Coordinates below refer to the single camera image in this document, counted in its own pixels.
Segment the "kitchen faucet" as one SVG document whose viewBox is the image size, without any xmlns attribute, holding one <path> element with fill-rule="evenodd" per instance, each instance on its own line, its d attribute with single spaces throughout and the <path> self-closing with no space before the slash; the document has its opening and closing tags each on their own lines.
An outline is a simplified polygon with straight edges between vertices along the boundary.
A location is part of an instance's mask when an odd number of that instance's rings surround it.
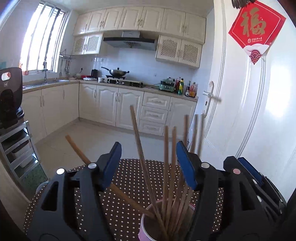
<svg viewBox="0 0 296 241">
<path fill-rule="evenodd" d="M 47 71 L 48 71 L 48 69 L 47 69 L 47 61 L 44 61 L 43 62 L 43 72 L 44 72 L 44 83 L 46 84 L 47 83 Z"/>
</svg>

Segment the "kitchen window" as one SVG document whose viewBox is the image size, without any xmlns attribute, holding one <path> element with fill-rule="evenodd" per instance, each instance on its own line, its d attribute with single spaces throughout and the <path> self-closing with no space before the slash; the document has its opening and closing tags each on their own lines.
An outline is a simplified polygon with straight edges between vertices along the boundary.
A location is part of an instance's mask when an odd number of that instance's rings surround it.
<svg viewBox="0 0 296 241">
<path fill-rule="evenodd" d="M 39 2 L 23 40 L 20 57 L 23 73 L 37 73 L 44 69 L 57 72 L 68 14 L 54 4 Z"/>
</svg>

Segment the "white door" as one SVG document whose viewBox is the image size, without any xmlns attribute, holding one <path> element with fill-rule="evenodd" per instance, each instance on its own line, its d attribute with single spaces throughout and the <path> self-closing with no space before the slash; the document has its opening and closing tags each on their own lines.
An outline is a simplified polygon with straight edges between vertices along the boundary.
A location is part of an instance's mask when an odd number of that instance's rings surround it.
<svg viewBox="0 0 296 241">
<path fill-rule="evenodd" d="M 209 82 L 212 100 L 205 117 L 201 160 L 222 169 L 228 156 L 244 157 L 289 199 L 295 190 L 295 25 L 278 1 L 265 4 L 286 20 L 256 64 L 229 35 L 239 11 L 231 1 L 214 1 L 198 83 L 201 114 Z"/>
</svg>

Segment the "dark soy sauce bottle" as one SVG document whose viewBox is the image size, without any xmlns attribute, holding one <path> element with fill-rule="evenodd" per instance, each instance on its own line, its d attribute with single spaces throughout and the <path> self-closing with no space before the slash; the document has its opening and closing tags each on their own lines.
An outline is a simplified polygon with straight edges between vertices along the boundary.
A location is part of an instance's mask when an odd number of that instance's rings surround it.
<svg viewBox="0 0 296 241">
<path fill-rule="evenodd" d="M 191 87 L 191 81 L 189 81 L 188 84 L 187 84 L 187 86 L 186 86 L 185 96 L 189 96 L 189 93 L 190 93 L 190 87 Z"/>
</svg>

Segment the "metal shelf rack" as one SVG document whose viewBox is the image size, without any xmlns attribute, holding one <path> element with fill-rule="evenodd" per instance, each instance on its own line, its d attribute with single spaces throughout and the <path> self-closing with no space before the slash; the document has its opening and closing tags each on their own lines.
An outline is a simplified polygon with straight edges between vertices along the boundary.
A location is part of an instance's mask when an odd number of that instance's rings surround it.
<svg viewBox="0 0 296 241">
<path fill-rule="evenodd" d="M 5 129 L 1 126 L 1 160 L 4 168 L 17 185 L 27 177 L 41 176 L 41 182 L 48 180 L 41 163 L 29 121 L 17 123 Z"/>
</svg>

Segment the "green yellow oil bottle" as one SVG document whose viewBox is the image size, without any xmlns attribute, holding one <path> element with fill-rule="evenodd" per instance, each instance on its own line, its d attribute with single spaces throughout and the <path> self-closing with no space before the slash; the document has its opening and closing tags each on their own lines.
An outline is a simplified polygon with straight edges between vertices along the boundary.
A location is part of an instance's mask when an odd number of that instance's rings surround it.
<svg viewBox="0 0 296 241">
<path fill-rule="evenodd" d="M 182 95 L 184 90 L 184 79 L 182 78 L 179 83 L 178 95 Z"/>
</svg>

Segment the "brown polka dot tablecloth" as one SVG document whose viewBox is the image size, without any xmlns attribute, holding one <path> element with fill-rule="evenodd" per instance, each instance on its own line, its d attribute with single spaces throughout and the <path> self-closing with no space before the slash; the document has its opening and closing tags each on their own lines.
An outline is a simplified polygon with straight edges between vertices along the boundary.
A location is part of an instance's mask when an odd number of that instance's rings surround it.
<svg viewBox="0 0 296 241">
<path fill-rule="evenodd" d="M 156 199 L 161 200 L 163 188 L 163 168 L 164 164 L 159 161 L 147 160 L 149 176 L 156 192 Z M 146 208 L 151 202 L 149 194 L 144 182 L 144 176 L 137 159 L 122 159 L 119 167 L 114 175 L 112 182 L 125 193 L 129 198 L 133 199 L 140 206 Z M 24 232 L 27 233 L 31 226 L 34 212 L 41 195 L 46 189 L 47 183 L 42 183 L 36 190 L 36 194 L 32 198 L 26 212 Z M 75 218 L 78 232 L 84 234 L 86 225 L 84 220 L 84 208 L 80 199 L 80 189 L 74 188 L 73 195 L 75 197 Z M 134 209 L 124 199 L 116 195 L 111 189 L 106 189 L 99 195 L 104 215 L 108 222 L 107 226 L 112 231 L 115 240 L 138 240 L 138 232 L 141 231 L 140 219 L 142 213 Z"/>
</svg>

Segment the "red sauce bottle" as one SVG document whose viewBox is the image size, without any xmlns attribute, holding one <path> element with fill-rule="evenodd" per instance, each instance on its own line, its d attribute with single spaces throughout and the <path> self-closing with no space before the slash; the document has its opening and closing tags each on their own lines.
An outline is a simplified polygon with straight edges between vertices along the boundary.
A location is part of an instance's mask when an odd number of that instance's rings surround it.
<svg viewBox="0 0 296 241">
<path fill-rule="evenodd" d="M 180 86 L 180 78 L 177 78 L 175 82 L 175 88 L 174 88 L 175 93 L 179 92 L 179 86 Z"/>
</svg>

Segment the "green electric cooker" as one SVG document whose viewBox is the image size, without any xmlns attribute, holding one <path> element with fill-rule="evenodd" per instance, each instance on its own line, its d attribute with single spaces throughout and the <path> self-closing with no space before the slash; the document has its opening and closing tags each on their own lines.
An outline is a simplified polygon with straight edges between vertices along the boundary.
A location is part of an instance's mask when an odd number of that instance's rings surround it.
<svg viewBox="0 0 296 241">
<path fill-rule="evenodd" d="M 175 91 L 175 80 L 172 78 L 163 79 L 160 82 L 159 90 L 166 92 L 174 92 Z"/>
</svg>

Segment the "cream cabinets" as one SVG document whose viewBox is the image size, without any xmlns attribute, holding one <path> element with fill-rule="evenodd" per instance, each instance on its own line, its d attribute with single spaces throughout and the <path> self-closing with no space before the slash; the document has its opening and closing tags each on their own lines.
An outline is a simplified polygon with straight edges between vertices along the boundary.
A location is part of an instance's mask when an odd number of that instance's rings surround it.
<svg viewBox="0 0 296 241">
<path fill-rule="evenodd" d="M 166 8 L 130 6 L 100 9 L 79 15 L 74 28 L 73 55 L 100 54 L 104 37 L 140 31 L 157 41 L 156 60 L 200 66 L 206 19 Z"/>
<path fill-rule="evenodd" d="M 77 119 L 131 130 L 130 105 L 140 132 L 162 136 L 165 126 L 180 125 L 184 115 L 193 117 L 197 99 L 83 81 L 23 87 L 22 108 L 36 143 Z"/>
</svg>

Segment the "cream upper cabinets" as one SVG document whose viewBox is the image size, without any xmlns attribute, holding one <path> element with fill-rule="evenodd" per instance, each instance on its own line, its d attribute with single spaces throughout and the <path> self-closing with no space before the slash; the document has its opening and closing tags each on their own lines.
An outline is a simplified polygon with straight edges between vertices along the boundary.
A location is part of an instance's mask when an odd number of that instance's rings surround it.
<svg viewBox="0 0 296 241">
<path fill-rule="evenodd" d="M 206 19 L 166 8 L 130 6 L 100 9 L 79 15 L 74 28 L 73 55 L 100 54 L 104 37 L 140 31 L 157 41 L 156 60 L 200 66 Z"/>
</svg>

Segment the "gas stove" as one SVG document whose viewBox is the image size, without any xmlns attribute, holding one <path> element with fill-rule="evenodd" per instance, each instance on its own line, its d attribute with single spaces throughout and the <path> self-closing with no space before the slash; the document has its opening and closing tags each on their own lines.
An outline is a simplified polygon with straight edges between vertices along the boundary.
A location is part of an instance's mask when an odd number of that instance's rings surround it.
<svg viewBox="0 0 296 241">
<path fill-rule="evenodd" d="M 123 78 L 105 78 L 104 83 L 125 85 L 125 86 L 139 87 L 139 88 L 144 87 L 144 84 L 140 81 L 126 80 Z"/>
</svg>

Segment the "red fu paper decoration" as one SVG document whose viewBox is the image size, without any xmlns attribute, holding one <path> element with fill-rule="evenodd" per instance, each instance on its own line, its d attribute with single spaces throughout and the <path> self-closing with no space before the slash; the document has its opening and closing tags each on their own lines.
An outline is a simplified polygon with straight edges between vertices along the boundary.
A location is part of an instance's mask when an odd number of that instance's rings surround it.
<svg viewBox="0 0 296 241">
<path fill-rule="evenodd" d="M 282 14 L 264 3 L 249 1 L 240 9 L 229 35 L 256 64 L 278 36 L 285 20 Z"/>
</svg>

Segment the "black kettle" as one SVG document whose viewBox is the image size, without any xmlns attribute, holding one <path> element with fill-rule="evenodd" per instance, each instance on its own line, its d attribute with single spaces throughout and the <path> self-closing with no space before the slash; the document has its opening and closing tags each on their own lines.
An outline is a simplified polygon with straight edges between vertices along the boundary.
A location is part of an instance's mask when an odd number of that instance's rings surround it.
<svg viewBox="0 0 296 241">
<path fill-rule="evenodd" d="M 91 77 L 98 79 L 98 70 L 97 69 L 92 69 L 91 70 Z"/>
</svg>

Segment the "range hood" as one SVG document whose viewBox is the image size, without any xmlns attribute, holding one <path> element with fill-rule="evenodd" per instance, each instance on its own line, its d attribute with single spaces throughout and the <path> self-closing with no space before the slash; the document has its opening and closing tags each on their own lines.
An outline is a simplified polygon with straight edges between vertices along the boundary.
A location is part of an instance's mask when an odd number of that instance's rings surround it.
<svg viewBox="0 0 296 241">
<path fill-rule="evenodd" d="M 144 38 L 140 31 L 123 31 L 121 37 L 104 37 L 103 41 L 114 48 L 156 51 L 157 41 Z"/>
</svg>

